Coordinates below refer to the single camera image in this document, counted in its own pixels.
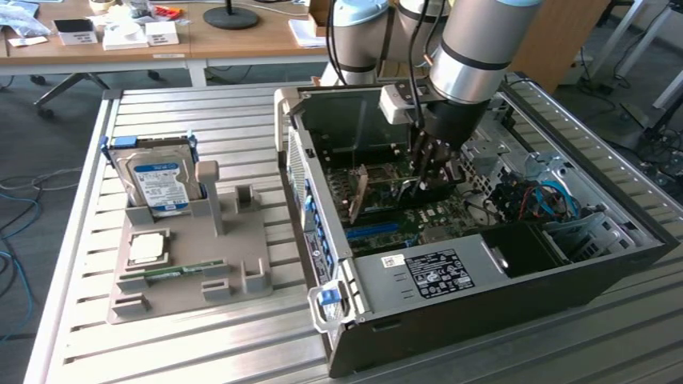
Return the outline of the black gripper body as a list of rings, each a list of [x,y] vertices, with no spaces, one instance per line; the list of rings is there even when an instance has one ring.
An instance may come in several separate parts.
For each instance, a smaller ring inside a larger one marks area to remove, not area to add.
[[[414,149],[432,142],[447,143],[460,150],[471,138],[488,108],[490,101],[463,104],[439,100],[420,103],[422,126],[414,128]]]

